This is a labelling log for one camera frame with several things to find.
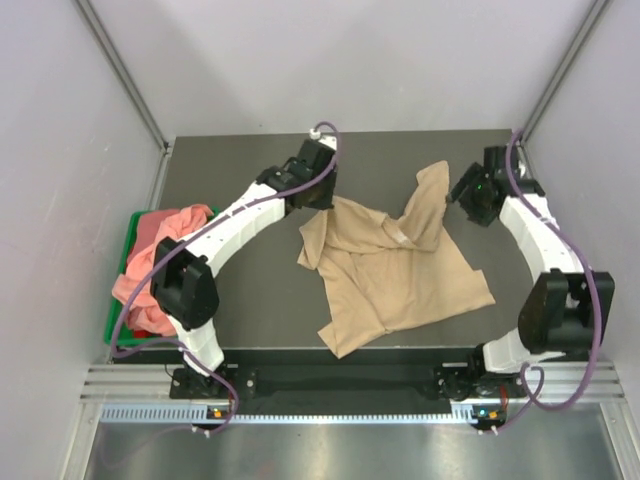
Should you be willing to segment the beige t shirt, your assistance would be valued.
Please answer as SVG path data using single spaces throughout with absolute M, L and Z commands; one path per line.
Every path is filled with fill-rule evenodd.
M 343 358 L 386 334 L 440 322 L 494 304 L 444 227 L 449 165 L 416 175 L 403 214 L 336 197 L 300 229 L 298 264 L 323 279 L 330 322 L 318 335 Z

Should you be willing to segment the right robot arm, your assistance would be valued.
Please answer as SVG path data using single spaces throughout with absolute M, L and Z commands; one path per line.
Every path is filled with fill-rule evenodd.
M 605 329 L 615 282 L 608 272 L 584 273 L 578 256 L 557 235 L 557 221 L 546 193 L 524 175 L 515 150 L 485 148 L 448 195 L 468 220 L 487 227 L 500 221 L 514 237 L 529 267 L 533 287 L 515 329 L 476 347 L 467 370 L 469 388 L 487 396 L 503 375 L 515 375 L 523 363 L 590 351 L 597 329 Z

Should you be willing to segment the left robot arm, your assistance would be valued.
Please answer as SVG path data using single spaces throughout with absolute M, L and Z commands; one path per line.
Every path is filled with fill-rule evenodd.
M 220 367 L 214 315 L 220 300 L 215 283 L 225 263 L 257 234 L 296 209 L 333 207 L 337 179 L 337 139 L 314 132 L 297 155 L 281 167 L 265 169 L 241 197 L 205 226 L 156 246 L 150 292 L 168 316 L 181 343 L 192 384 L 205 396 L 226 387 Z

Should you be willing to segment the pink t shirt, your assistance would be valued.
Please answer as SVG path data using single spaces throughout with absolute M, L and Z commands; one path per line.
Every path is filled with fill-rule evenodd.
M 203 227 L 213 216 L 214 212 L 204 204 L 143 213 L 134 229 L 135 242 L 128 251 L 126 269 L 117 277 L 112 296 L 124 304 L 140 281 L 152 270 L 156 247 L 161 240 L 169 237 L 177 241 Z M 130 330 L 146 330 L 163 337 L 176 335 L 168 316 L 151 295 L 150 283 L 143 287 L 133 301 L 124 324 Z

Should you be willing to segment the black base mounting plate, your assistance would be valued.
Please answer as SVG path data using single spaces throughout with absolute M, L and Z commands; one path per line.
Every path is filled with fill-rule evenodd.
M 245 415 L 392 415 L 447 413 L 451 402 L 521 399 L 515 375 L 478 378 L 476 348 L 375 347 L 339 359 L 322 348 L 228 349 L 220 381 L 188 366 L 173 372 L 169 396 L 238 397 Z

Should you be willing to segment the red t shirt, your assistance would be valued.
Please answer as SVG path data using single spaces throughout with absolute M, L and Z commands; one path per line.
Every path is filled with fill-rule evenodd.
M 135 339 L 145 339 L 145 338 L 154 337 L 154 334 L 151 333 L 151 332 L 148 332 L 146 330 L 133 330 L 132 331 L 132 336 Z

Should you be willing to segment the green plastic bin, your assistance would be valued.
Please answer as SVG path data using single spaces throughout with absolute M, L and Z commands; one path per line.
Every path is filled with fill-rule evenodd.
M 177 240 L 191 234 L 216 215 L 216 209 L 194 204 L 182 209 L 139 211 L 131 216 L 118 277 L 111 291 L 111 307 L 104 332 L 106 343 L 111 342 L 124 303 L 140 280 L 151 271 L 158 242 L 166 236 Z M 168 316 L 150 294 L 150 287 L 145 286 L 126 314 L 117 345 L 136 346 L 152 337 L 172 337 L 175 334 Z

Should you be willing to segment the left aluminium frame post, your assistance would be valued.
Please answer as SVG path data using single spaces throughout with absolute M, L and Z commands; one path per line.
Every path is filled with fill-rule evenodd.
M 151 110 L 136 85 L 133 76 L 126 67 L 125 62 L 118 52 L 115 43 L 107 32 L 107 29 L 92 2 L 88 0 L 73 0 L 72 3 L 91 32 L 91 35 L 97 42 L 109 67 L 115 75 L 118 83 L 123 88 L 145 129 L 153 139 L 154 143 L 159 147 L 160 151 L 166 153 L 170 146 L 169 141 L 162 133 L 158 122 L 151 113 Z

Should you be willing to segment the aluminium frame post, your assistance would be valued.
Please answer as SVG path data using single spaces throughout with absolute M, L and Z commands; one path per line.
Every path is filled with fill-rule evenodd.
M 118 52 L 115 43 L 107 32 L 107 29 L 92 2 L 88 0 L 73 0 L 72 3 L 91 32 L 91 35 L 97 42 L 109 67 L 115 75 L 118 83 L 123 88 L 145 129 L 153 139 L 154 143 L 159 147 L 160 151 L 166 153 L 170 146 L 169 141 L 162 133 L 158 122 L 151 113 L 151 110 L 136 85 L 133 76 L 126 67 L 125 62 Z
M 581 55 L 581 52 L 595 32 L 599 23 L 611 6 L 611 0 L 593 0 L 589 3 L 586 13 L 580 20 L 577 29 L 572 34 L 567 47 L 564 49 L 551 77 L 546 83 L 540 97 L 536 101 L 531 114 L 522 127 L 521 143 L 525 144 L 534 134 L 536 128 L 560 91 L 571 69 Z

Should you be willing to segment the right aluminium frame post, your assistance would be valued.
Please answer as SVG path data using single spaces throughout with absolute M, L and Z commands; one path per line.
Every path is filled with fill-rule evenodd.
M 560 91 L 571 69 L 581 55 L 581 52 L 595 32 L 599 23 L 611 6 L 611 0 L 593 0 L 589 3 L 586 13 L 580 20 L 577 29 L 572 34 L 567 47 L 564 49 L 551 77 L 546 83 L 540 97 L 536 101 L 531 114 L 522 127 L 521 143 L 525 144 L 534 134 L 536 128 Z

